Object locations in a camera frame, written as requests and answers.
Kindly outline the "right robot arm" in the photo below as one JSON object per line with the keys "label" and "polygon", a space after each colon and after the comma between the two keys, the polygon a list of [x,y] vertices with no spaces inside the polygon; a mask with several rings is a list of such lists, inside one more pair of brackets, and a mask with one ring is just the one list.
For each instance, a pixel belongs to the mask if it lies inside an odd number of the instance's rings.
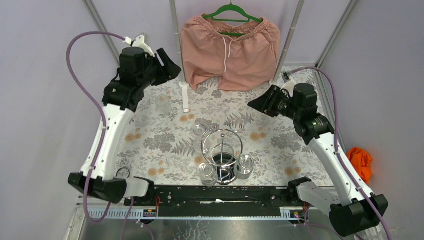
{"label": "right robot arm", "polygon": [[358,175],[339,146],[330,121],[318,113],[318,94],[307,83],[298,83],[293,92],[272,85],[262,96],[250,101],[252,109],[270,117],[283,116],[293,121],[296,133],[323,164],[337,194],[322,189],[309,178],[288,184],[287,201],[293,206],[308,203],[329,217],[342,237],[377,227],[389,203]]}

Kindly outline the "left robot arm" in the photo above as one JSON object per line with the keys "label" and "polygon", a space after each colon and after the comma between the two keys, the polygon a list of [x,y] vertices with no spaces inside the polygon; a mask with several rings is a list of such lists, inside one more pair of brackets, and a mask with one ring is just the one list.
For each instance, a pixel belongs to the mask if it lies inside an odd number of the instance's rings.
{"label": "left robot arm", "polygon": [[68,183],[80,193],[117,204],[136,197],[144,206],[155,200],[154,182],[143,177],[117,178],[115,161],[126,127],[135,115],[145,89],[175,79],[181,68],[163,48],[150,55],[140,47],[124,48],[117,75],[105,87],[102,117],[90,153],[79,172],[70,173]]}

